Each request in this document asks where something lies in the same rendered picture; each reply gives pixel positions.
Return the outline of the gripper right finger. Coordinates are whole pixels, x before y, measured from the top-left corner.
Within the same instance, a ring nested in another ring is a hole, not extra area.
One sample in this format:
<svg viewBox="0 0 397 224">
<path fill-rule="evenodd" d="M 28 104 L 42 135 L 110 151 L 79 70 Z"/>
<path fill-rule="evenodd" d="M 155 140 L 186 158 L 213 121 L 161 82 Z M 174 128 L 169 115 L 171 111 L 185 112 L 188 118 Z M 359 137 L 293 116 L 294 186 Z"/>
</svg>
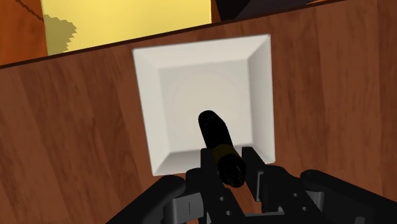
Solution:
<svg viewBox="0 0 397 224">
<path fill-rule="evenodd" d="M 299 177 L 242 149 L 246 183 L 264 224 L 397 224 L 397 202 L 319 170 Z"/>
</svg>

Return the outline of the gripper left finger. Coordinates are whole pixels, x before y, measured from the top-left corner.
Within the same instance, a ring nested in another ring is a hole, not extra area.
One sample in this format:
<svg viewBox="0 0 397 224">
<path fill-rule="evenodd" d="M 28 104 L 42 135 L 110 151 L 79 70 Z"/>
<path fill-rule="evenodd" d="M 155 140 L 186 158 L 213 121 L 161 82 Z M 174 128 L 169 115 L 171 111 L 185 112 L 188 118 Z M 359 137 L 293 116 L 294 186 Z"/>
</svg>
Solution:
<svg viewBox="0 0 397 224">
<path fill-rule="evenodd" d="M 186 177 L 166 175 L 106 224 L 243 224 L 244 213 L 217 173 L 212 153 L 200 151 L 200 167 Z"/>
</svg>

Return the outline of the black marker with gold band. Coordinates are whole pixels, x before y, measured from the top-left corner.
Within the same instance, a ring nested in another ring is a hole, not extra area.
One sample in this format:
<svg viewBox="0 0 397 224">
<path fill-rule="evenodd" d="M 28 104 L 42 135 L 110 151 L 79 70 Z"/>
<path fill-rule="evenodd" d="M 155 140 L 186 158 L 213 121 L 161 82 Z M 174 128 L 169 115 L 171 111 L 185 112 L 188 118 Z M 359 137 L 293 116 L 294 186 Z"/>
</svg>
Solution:
<svg viewBox="0 0 397 224">
<path fill-rule="evenodd" d="M 205 110 L 199 114 L 198 124 L 220 180 L 234 188 L 241 187 L 246 179 L 246 163 L 234 148 L 226 123 L 214 111 Z"/>
</svg>

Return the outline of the white square plate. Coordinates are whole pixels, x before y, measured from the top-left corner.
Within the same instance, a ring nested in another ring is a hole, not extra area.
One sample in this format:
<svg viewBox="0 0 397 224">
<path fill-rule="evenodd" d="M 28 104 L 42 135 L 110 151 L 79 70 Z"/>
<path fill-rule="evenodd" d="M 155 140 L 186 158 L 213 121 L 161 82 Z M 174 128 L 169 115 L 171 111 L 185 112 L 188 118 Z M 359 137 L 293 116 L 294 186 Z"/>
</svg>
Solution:
<svg viewBox="0 0 397 224">
<path fill-rule="evenodd" d="M 136 48 L 132 52 L 154 176 L 200 165 L 205 110 L 225 123 L 237 150 L 275 162 L 269 34 Z"/>
</svg>

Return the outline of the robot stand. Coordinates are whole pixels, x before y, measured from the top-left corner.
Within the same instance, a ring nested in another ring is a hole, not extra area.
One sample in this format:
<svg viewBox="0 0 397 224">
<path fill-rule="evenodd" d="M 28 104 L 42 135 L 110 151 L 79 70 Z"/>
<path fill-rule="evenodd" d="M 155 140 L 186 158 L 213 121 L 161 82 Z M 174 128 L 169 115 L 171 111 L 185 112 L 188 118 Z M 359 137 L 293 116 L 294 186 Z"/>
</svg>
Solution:
<svg viewBox="0 0 397 224">
<path fill-rule="evenodd" d="M 317 0 L 211 0 L 221 21 L 303 6 Z"/>
</svg>

